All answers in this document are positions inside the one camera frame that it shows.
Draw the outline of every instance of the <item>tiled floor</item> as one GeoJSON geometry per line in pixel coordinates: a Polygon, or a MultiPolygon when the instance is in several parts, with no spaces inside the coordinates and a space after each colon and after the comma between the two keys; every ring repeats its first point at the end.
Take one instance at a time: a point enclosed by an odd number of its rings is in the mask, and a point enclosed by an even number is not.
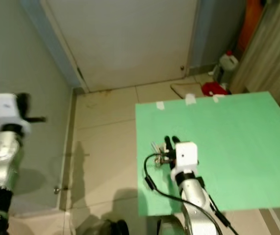
{"type": "MultiPolygon", "coordinates": [[[[176,83],[195,79],[204,83],[211,78],[203,74],[176,83]]],[[[105,219],[123,218],[131,235],[155,234],[156,218],[139,217],[137,213],[134,105],[179,99],[170,89],[171,83],[78,97],[68,211],[28,220],[13,219],[12,224],[25,225],[31,235],[92,235],[105,219]]],[[[258,210],[228,212],[227,216],[241,235],[270,235],[258,210]]]]}

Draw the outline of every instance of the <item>green table surface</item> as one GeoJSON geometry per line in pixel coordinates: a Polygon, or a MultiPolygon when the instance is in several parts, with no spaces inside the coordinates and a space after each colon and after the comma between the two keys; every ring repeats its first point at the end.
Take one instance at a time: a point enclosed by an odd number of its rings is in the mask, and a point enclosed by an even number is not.
{"type": "MultiPolygon", "coordinates": [[[[198,146],[199,175],[222,211],[280,207],[280,107],[267,93],[227,95],[136,105],[138,211],[140,215],[180,212],[180,203],[151,191],[144,181],[143,161],[151,142],[166,135],[198,146]]],[[[148,171],[158,188],[179,196],[168,165],[148,171]]]]}

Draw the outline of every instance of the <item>white bottle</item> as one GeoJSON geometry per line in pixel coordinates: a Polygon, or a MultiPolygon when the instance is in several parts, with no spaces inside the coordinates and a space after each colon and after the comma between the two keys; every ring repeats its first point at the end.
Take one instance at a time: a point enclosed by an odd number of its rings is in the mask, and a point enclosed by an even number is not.
{"type": "Polygon", "coordinates": [[[214,69],[213,79],[219,84],[227,87],[231,81],[232,75],[238,67],[238,60],[232,55],[232,51],[229,50],[224,54],[214,69]]]}

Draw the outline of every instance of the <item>white tape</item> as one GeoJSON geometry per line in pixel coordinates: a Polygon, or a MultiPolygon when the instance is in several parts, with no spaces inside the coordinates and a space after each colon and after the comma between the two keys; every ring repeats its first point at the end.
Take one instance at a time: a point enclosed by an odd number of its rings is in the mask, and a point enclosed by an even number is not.
{"type": "Polygon", "coordinates": [[[195,99],[194,94],[186,94],[185,95],[185,105],[196,104],[197,100],[195,99]]]}
{"type": "Polygon", "coordinates": [[[222,97],[225,97],[225,95],[224,94],[215,94],[215,95],[213,95],[213,100],[214,100],[214,102],[215,103],[218,103],[218,98],[222,98],[222,97]]]}
{"type": "Polygon", "coordinates": [[[164,110],[164,109],[165,109],[165,106],[164,106],[164,102],[163,102],[163,101],[156,102],[156,106],[157,106],[157,108],[160,109],[160,110],[164,110]]]}

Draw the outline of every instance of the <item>robotic arm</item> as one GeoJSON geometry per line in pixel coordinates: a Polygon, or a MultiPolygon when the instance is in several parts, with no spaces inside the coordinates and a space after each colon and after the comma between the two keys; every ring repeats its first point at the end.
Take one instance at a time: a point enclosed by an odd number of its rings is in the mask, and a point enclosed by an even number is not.
{"type": "Polygon", "coordinates": [[[211,215],[214,212],[226,227],[229,227],[235,235],[238,235],[206,192],[202,177],[196,177],[197,165],[199,163],[196,144],[193,142],[180,142],[176,136],[173,136],[172,140],[176,146],[175,150],[172,148],[170,138],[166,136],[163,148],[158,148],[153,143],[155,154],[151,156],[156,156],[155,165],[157,167],[162,164],[169,164],[171,179],[178,186],[181,198],[160,192],[152,178],[148,175],[145,166],[145,179],[150,188],[163,196],[182,202],[183,218],[182,214],[175,214],[175,216],[181,222],[185,234],[222,235],[221,229],[211,215]]]}
{"type": "Polygon", "coordinates": [[[23,159],[23,138],[30,123],[44,117],[27,117],[28,94],[0,94],[0,235],[7,235],[8,211],[23,159]]]}

